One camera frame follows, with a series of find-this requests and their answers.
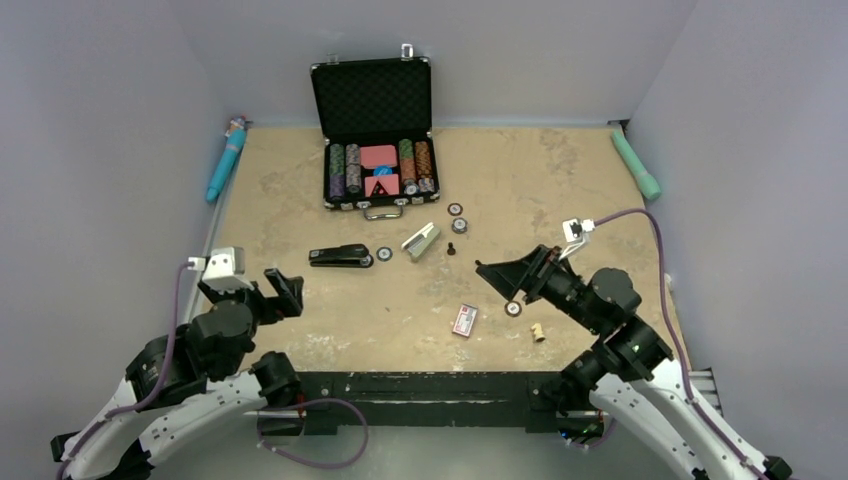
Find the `red white staple box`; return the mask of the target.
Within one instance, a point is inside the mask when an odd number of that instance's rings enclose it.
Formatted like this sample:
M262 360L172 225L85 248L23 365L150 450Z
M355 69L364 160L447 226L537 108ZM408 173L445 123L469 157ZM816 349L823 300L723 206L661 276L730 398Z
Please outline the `red white staple box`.
M462 304L459 307L451 332L455 335L470 338L479 309L476 306Z

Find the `black stapler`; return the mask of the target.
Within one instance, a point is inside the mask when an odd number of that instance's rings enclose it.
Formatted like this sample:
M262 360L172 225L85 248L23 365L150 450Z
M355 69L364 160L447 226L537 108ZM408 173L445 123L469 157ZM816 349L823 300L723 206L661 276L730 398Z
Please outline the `black stapler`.
M361 243L310 250L308 261L312 267L370 268L374 258Z

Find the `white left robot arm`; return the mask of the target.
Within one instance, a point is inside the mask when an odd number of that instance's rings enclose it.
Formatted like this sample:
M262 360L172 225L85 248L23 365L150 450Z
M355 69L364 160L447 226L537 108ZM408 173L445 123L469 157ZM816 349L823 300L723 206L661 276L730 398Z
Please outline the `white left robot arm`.
M300 396L289 358L256 348L260 327L303 312L304 280L264 271L274 290L264 295L241 269L209 262L198 290L210 309L149 341L126 367L101 411L80 431L51 441L59 479L147 479L184 444L250 410L284 409Z

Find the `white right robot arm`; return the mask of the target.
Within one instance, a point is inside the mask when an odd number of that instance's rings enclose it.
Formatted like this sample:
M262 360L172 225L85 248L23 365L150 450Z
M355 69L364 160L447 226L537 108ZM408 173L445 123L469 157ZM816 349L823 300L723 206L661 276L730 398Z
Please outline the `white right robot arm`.
M589 403L660 456L680 479L789 479L778 456L744 440L698 391L661 336L636 313L641 297L629 275L602 268L585 281L559 248L538 246L513 261L476 264L507 300L545 300L596 335L561 372L563 406Z

